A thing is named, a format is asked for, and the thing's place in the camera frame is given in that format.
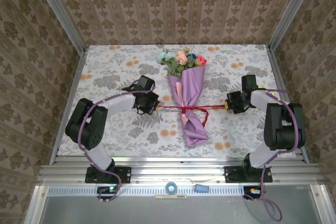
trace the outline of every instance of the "floral tablecloth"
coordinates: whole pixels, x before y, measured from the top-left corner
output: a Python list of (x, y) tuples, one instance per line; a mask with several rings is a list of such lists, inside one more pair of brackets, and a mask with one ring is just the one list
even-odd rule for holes
[[(187, 45), (207, 59), (204, 90), (197, 105), (223, 104), (226, 93), (241, 90), (241, 77), (255, 74), (257, 83), (276, 88), (264, 45)], [(71, 114), (81, 98), (94, 102), (117, 94), (140, 75), (155, 80), (159, 100), (175, 105), (164, 66), (156, 56), (163, 48), (183, 50), (185, 45), (90, 46)], [(187, 147), (177, 109), (158, 108), (152, 115), (123, 112), (107, 120), (103, 142), (111, 156), (131, 157), (244, 157), (263, 141), (265, 114), (257, 109), (234, 115), (209, 109), (205, 126), (209, 140)], [(195, 111), (201, 121), (204, 113)], [(58, 155), (82, 155), (64, 135)]]

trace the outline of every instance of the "cable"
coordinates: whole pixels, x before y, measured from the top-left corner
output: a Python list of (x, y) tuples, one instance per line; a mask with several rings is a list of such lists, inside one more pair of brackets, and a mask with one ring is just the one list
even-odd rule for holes
[[(283, 100), (279, 100), (276, 96), (272, 95), (271, 93), (269, 92), (280, 92), (280, 93), (287, 93), (286, 90), (276, 90), (276, 89), (268, 89), (266, 91), (266, 95), (268, 95), (269, 97), (275, 99), (276, 101), (278, 101), (279, 103), (281, 103), (282, 105), (285, 106), (285, 108), (288, 110), (291, 118), (292, 118), (292, 121), (293, 121), (293, 125), (294, 125), (294, 133), (295, 133), (295, 142), (294, 142), (294, 145), (293, 145), (293, 148), (290, 149), (290, 150), (287, 150), (287, 151), (280, 151), (278, 153), (276, 153), (273, 157), (271, 157), (265, 164), (264, 164), (264, 167), (262, 169), (262, 174), (261, 174), (261, 179), (260, 179), (260, 185), (261, 185), (261, 198), (259, 199), (254, 199), (252, 198), (251, 196), (245, 194), (245, 196), (247, 196), (248, 198), (251, 198), (255, 201), (263, 201), (264, 203), (264, 206), (265, 206), (265, 209), (268, 213), (268, 215), (271, 217), (272, 220), (276, 221), (276, 222), (281, 222), (282, 221), (282, 212), (281, 212), (281, 209), (280, 207), (272, 200), (270, 199), (267, 199), (265, 198), (265, 184), (264, 184), (264, 177), (265, 177), (265, 170), (266, 170), (266, 165), (270, 164), (277, 156), (278, 154), (283, 154), (283, 153), (290, 153), (290, 152), (293, 152), (297, 149), (298, 145), (299, 145), (299, 129), (298, 129), (298, 123), (296, 121), (296, 118), (295, 118), (295, 115), (292, 111), (292, 109), (283, 101)], [(279, 211), (279, 214), (280, 214), (280, 218), (279, 219), (276, 219), (274, 217), (274, 215), (272, 215), (272, 213), (270, 212), (270, 210), (268, 209), (268, 206), (266, 203), (269, 203), (270, 205), (273, 205), (278, 211)]]
[(155, 84), (152, 86), (152, 89), (150, 89), (150, 90), (145, 90), (145, 91), (129, 91), (129, 92), (120, 93), (120, 94), (115, 94), (115, 95), (112, 95), (112, 96), (110, 96), (110, 97), (107, 97), (106, 99), (103, 99), (103, 100), (100, 100), (100, 101), (94, 103), (94, 104), (91, 106), (91, 108), (88, 110), (88, 112), (86, 113), (86, 115), (84, 116), (84, 118), (83, 118), (83, 122), (82, 122), (82, 124), (81, 124), (81, 126), (80, 126), (80, 128), (79, 128), (78, 138), (77, 138), (77, 144), (78, 144), (79, 149), (82, 150), (82, 151), (85, 153), (85, 157), (90, 161), (90, 163), (92, 164), (92, 166), (93, 166), (94, 168), (96, 168), (97, 170), (99, 170), (99, 171), (101, 171), (101, 172), (103, 172), (103, 173), (110, 174), (110, 175), (112, 175), (112, 176), (114, 176), (114, 177), (116, 177), (116, 178), (118, 179), (118, 184), (117, 184), (117, 186), (116, 186), (115, 194), (113, 195), (113, 197), (112, 197), (109, 201), (114, 200), (115, 197), (117, 196), (117, 193), (119, 192), (119, 189), (120, 189), (120, 186), (121, 186), (121, 179), (120, 179), (120, 177), (119, 177), (117, 174), (115, 174), (115, 173), (113, 173), (113, 172), (110, 172), (110, 171), (108, 171), (108, 170), (104, 170), (104, 169), (100, 168), (98, 165), (96, 165), (96, 164), (94, 163), (94, 161), (93, 161), (93, 160), (87, 155), (87, 153), (85, 152), (85, 151), (86, 151), (86, 148), (83, 147), (83, 146), (81, 145), (81, 136), (82, 136), (82, 133), (83, 133), (83, 129), (84, 129), (84, 125), (85, 125), (85, 123), (86, 123), (86, 120), (89, 118), (89, 115), (90, 115), (90, 113), (94, 110), (94, 108), (95, 108), (96, 106), (102, 104), (102, 103), (105, 103), (105, 102), (107, 102), (107, 101), (109, 101), (109, 100), (112, 100), (112, 99), (114, 99), (114, 98), (121, 97), (121, 96), (123, 96), (123, 95), (127, 95), (127, 94), (150, 93), (150, 92), (152, 92), (154, 89), (155, 89)]

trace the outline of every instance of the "patterned wallpaper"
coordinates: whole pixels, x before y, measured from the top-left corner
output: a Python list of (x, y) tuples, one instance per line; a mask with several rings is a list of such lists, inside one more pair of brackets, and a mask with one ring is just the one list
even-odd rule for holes
[(336, 0), (304, 0), (275, 53), (336, 206)]
[(0, 0), (0, 223), (20, 223), (78, 55), (46, 0)]
[(87, 46), (267, 44), (289, 0), (62, 0)]

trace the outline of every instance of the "pink rose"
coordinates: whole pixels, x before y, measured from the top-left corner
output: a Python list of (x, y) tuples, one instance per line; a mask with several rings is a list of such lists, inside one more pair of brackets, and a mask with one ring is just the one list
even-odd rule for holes
[(177, 56), (175, 57), (175, 60), (177, 61), (178, 64), (180, 65), (186, 65), (188, 62), (186, 53), (183, 51), (178, 51)]
[(195, 60), (196, 66), (205, 66), (205, 64), (206, 64), (206, 59), (202, 55), (199, 55), (196, 57), (196, 60)]

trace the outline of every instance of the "red ribbon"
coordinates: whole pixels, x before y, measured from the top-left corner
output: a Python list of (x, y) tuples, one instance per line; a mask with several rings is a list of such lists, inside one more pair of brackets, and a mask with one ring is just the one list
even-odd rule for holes
[(205, 127), (205, 124), (208, 121), (209, 112), (204, 108), (224, 108), (225, 106), (224, 105), (204, 105), (204, 106), (183, 107), (183, 106), (163, 106), (163, 105), (159, 105), (158, 107), (170, 108), (170, 109), (182, 109), (182, 114), (185, 114), (187, 112), (187, 110), (201, 110), (201, 111), (206, 113), (205, 119), (202, 123), (203, 127)]

